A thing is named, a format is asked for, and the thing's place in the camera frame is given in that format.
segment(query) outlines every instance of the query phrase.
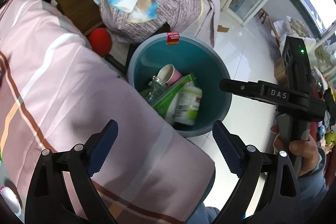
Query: person's hand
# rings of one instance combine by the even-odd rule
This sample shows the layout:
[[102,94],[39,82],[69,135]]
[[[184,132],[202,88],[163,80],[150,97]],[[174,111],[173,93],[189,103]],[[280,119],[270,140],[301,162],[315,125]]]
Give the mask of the person's hand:
[[[277,134],[273,146],[277,152],[288,151],[280,139],[278,126],[272,126],[271,131]],[[319,161],[319,150],[312,136],[309,135],[309,141],[292,141],[289,144],[289,151],[295,156],[302,157],[302,165],[299,171],[299,177],[314,170]]]

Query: red label sticker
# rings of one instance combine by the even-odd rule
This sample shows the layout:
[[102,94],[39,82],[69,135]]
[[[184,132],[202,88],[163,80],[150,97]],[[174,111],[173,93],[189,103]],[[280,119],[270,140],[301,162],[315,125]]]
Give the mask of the red label sticker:
[[177,45],[180,40],[178,32],[167,32],[167,45]]

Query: green plush toy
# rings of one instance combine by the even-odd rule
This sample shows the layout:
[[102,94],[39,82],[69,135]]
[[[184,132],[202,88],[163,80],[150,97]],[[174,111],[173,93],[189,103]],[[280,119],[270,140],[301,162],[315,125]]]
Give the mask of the green plush toy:
[[336,133],[330,131],[325,135],[325,142],[328,146],[336,145]]

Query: white bottle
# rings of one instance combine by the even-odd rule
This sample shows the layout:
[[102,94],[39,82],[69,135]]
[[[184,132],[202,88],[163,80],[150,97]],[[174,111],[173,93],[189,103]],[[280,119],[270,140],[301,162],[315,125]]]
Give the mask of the white bottle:
[[201,89],[195,86],[185,85],[180,91],[180,98],[175,110],[174,121],[193,126],[196,123],[201,98]]

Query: metal screw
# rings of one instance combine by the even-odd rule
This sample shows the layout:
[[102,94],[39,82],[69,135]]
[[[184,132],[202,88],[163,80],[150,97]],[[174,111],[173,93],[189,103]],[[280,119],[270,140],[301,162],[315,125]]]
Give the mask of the metal screw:
[[75,146],[75,151],[81,151],[81,150],[83,150],[83,148],[84,148],[84,146],[82,144],[77,144]]
[[285,151],[283,151],[283,150],[281,150],[279,152],[279,154],[280,154],[281,157],[287,157],[287,153]]
[[256,149],[255,149],[255,147],[253,145],[249,145],[247,147],[247,150],[250,151],[250,152],[255,152]]
[[46,156],[46,155],[49,154],[49,152],[50,152],[49,149],[44,149],[44,150],[42,151],[42,155],[43,155],[43,156]]

